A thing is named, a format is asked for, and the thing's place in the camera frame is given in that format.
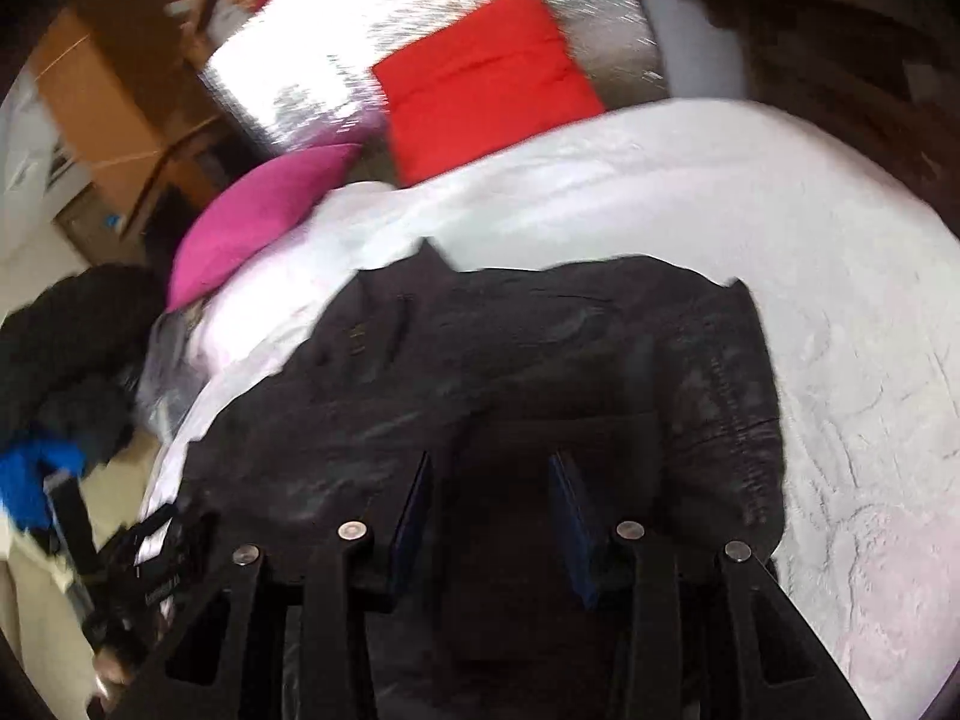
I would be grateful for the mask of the person's left hand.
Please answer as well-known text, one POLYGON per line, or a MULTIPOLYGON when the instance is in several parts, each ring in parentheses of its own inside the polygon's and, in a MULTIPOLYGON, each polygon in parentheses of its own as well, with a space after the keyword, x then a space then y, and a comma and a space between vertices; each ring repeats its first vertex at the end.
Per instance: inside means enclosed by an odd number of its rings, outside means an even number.
POLYGON ((93 655, 94 683, 104 700, 116 699, 117 695, 133 683, 137 668, 116 649, 104 645, 93 655))

